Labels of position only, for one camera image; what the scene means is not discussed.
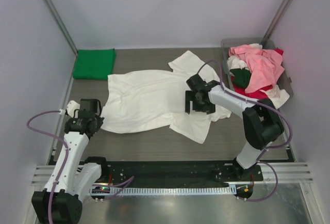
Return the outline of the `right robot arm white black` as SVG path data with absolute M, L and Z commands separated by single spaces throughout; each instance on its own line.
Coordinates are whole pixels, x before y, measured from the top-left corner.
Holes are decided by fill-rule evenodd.
M 279 112 L 268 98 L 257 100 L 234 92 L 221 82 L 204 81 L 198 74 L 186 81 L 185 112 L 208 115 L 224 107 L 243 120 L 246 143 L 233 160 L 233 173 L 244 180 L 250 177 L 262 152 L 284 132 Z

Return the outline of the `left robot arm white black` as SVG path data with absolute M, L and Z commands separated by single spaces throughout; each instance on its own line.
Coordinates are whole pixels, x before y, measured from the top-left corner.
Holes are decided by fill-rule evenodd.
M 39 223 L 78 223 L 92 185 L 109 177 L 104 157 L 90 156 L 82 168 L 78 167 L 90 138 L 103 124 L 101 112 L 98 99 L 70 101 L 66 110 L 59 111 L 70 116 L 64 125 L 64 136 L 56 137 L 62 149 L 48 182 L 31 199 Z

